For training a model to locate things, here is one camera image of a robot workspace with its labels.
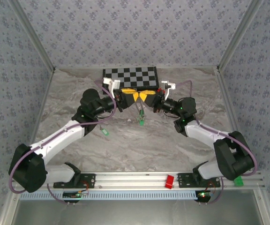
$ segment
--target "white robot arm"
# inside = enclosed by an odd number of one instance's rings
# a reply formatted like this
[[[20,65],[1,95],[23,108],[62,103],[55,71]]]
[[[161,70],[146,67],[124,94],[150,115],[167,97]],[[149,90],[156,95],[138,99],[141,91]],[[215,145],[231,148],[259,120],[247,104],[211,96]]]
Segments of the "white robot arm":
[[[171,89],[172,83],[164,84],[166,90]],[[163,110],[178,116],[179,119],[174,121],[178,133],[195,138],[214,149],[216,154],[214,160],[204,162],[193,169],[196,183],[222,176],[234,180],[253,167],[254,171],[256,170],[255,159],[240,132],[234,131],[230,134],[221,132],[195,119],[194,98],[185,97],[175,101],[168,98],[164,90],[147,90],[138,94],[134,90],[121,89],[112,90],[112,95],[115,102],[110,96],[101,99],[95,89],[86,90],[77,113],[64,127],[31,146],[21,144],[16,148],[9,169],[10,179],[14,178],[28,192],[38,190],[45,183],[70,182],[73,187],[78,182],[80,170],[70,163],[54,166],[47,163],[70,143],[91,132],[99,123],[98,115],[112,111],[114,104],[122,112],[123,109],[130,107],[138,96],[148,106],[153,107],[155,113]]]

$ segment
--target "black and white checkerboard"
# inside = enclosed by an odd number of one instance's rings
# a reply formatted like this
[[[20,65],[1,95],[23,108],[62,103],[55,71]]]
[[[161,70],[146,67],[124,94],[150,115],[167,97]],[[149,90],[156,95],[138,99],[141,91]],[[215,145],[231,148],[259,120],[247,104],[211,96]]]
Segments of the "black and white checkerboard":
[[[156,67],[103,69],[103,77],[120,80],[121,88],[157,90],[159,88]]]

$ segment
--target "wire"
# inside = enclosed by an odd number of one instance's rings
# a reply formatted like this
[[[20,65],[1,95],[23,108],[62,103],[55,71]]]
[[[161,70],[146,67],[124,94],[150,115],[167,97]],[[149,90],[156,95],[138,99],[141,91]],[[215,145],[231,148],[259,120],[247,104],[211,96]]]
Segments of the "wire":
[[[182,85],[184,85],[184,84],[186,84],[186,83],[190,83],[189,97],[191,97],[191,96],[192,96],[192,81],[191,81],[191,80],[187,80],[187,81],[178,83],[178,84],[176,85],[176,88],[179,87],[179,86],[182,86]]]
[[[79,123],[79,124],[74,124],[74,125],[71,125],[70,127],[67,127],[66,131],[72,129],[72,128],[75,128],[75,127],[78,127],[78,126],[84,126],[84,125],[95,125],[95,124],[100,124],[100,123],[103,123],[103,122],[106,122],[107,120],[109,120],[114,114],[115,114],[115,111],[116,111],[116,102],[114,100],[114,98],[112,97],[112,95],[110,94],[110,92],[108,92],[105,88],[103,88],[102,85],[100,85],[98,83],[99,80],[95,80],[94,83],[100,87],[110,98],[111,100],[113,101],[114,103],[114,108],[113,108],[113,112],[111,113],[111,115],[107,118],[105,118],[104,120],[100,120],[100,121],[97,121],[97,122],[86,122],[86,123]],[[62,135],[63,133],[66,132],[64,129],[61,130],[60,132],[58,132],[57,134],[55,134],[53,137],[51,137],[50,139],[46,140],[46,142],[42,143],[41,144],[41,147],[44,147],[46,146],[48,143],[50,143],[51,141],[53,141],[54,139],[56,139],[57,137],[59,137],[60,135]],[[17,170],[19,164],[26,158],[28,157],[30,154],[32,154],[33,152],[35,152],[36,150],[40,149],[40,146],[37,146],[33,149],[31,149],[30,151],[28,151],[26,154],[24,154],[17,162],[16,164],[14,165],[11,173],[10,173],[10,177],[9,177],[9,181],[8,181],[8,185],[9,185],[9,188],[10,190],[15,193],[15,194],[21,194],[23,192],[25,192],[26,190],[22,190],[22,191],[16,191],[14,188],[13,188],[13,185],[12,185],[12,179],[13,179],[13,175],[15,173],[15,171]]]
[[[179,117],[176,117],[176,116],[169,116],[169,115],[167,115],[164,111],[163,111],[163,114],[164,114],[165,116],[167,116],[167,117],[170,117],[170,118],[175,118],[175,119],[179,118]]]
[[[247,177],[247,176],[252,176],[252,175],[254,175],[254,174],[257,172],[257,170],[258,170],[258,163],[257,163],[257,160],[256,160],[255,156],[253,155],[253,153],[251,152],[251,150],[248,149],[247,146],[245,146],[243,143],[241,143],[240,141],[236,140],[235,138],[233,138],[233,137],[231,137],[231,136],[229,136],[229,135],[226,135],[226,134],[221,133],[221,132],[219,132],[219,131],[217,132],[216,130],[211,129],[211,128],[209,128],[209,127],[205,127],[205,126],[204,126],[202,123],[200,123],[197,119],[196,119],[196,122],[197,122],[197,124],[198,124],[200,127],[202,127],[203,129],[205,129],[205,130],[207,130],[207,131],[209,131],[209,132],[211,132],[211,133],[214,133],[214,134],[216,134],[216,135],[222,135],[223,137],[226,137],[226,138],[230,139],[231,141],[237,143],[238,145],[240,145],[241,147],[243,147],[245,151],[247,151],[247,153],[249,154],[249,156],[250,156],[250,157],[252,158],[252,160],[253,160],[253,163],[254,163],[254,170],[253,170],[252,172],[250,172],[250,173],[243,174],[242,176],[245,176],[245,177]]]
[[[206,189],[205,189],[203,192],[206,192],[206,191],[208,190],[208,188],[209,188],[209,184],[212,184],[212,185],[213,185],[213,187],[214,187],[214,192],[213,192],[213,194],[214,194],[214,193],[215,193],[216,188],[215,188],[215,185],[214,185],[214,183],[213,183],[212,181],[209,181],[209,183],[208,183],[208,185],[207,185]]]
[[[211,205],[213,203],[216,203],[221,198],[221,196],[223,195],[223,191],[224,191],[224,180],[223,180],[222,177],[220,178],[220,180],[221,180],[221,191],[220,191],[219,195],[212,202],[204,203],[204,205]]]
[[[140,100],[140,106],[141,106],[141,109],[143,110],[143,102]]]
[[[140,109],[139,109],[137,103],[135,103],[135,106],[136,106],[136,109],[137,109],[138,113],[140,114]]]
[[[88,183],[86,182],[86,181],[81,181],[83,184],[86,184],[86,189],[84,189],[84,190],[82,190],[81,192],[83,192],[83,191],[87,191],[87,195],[89,195],[89,189],[88,189]]]
[[[57,197],[52,193],[49,184],[46,185],[46,188],[47,188],[47,190],[49,191],[49,193],[51,194],[51,196],[53,197],[53,199],[55,199],[57,202],[59,202],[59,203],[61,203],[61,204],[64,204],[64,205],[69,205],[69,203],[66,203],[65,201],[63,201],[63,200],[57,198]]]

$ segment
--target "patterned wallpaper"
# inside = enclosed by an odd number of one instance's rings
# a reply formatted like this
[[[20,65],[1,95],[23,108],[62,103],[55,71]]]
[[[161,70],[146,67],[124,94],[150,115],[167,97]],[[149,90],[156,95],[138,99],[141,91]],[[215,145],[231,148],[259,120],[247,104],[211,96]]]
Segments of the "patterned wallpaper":
[[[20,0],[56,67],[217,65],[250,0]]]
[[[257,12],[224,76],[270,194],[270,0]]]
[[[6,0],[0,0],[0,208],[14,149],[28,143],[50,73]]]

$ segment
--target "marble surface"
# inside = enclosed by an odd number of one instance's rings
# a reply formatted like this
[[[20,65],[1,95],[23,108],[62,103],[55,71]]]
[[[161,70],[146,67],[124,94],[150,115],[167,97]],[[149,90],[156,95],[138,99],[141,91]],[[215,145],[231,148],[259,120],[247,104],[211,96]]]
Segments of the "marble surface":
[[[212,68],[158,68],[159,81],[180,83],[192,80],[192,96],[197,104],[197,117],[214,128],[230,131],[221,93]],[[80,105],[82,93],[97,88],[94,80],[102,77],[102,69],[56,70],[46,100],[36,141],[43,139],[64,126]],[[171,98],[189,95],[185,84],[172,91]],[[100,125],[50,162],[59,165],[70,162],[82,171],[191,171],[193,167],[215,156],[214,150],[198,140],[178,134],[175,119],[163,113],[153,113],[145,107],[145,124],[136,120],[135,105],[116,114],[101,124],[109,135],[105,136]]]

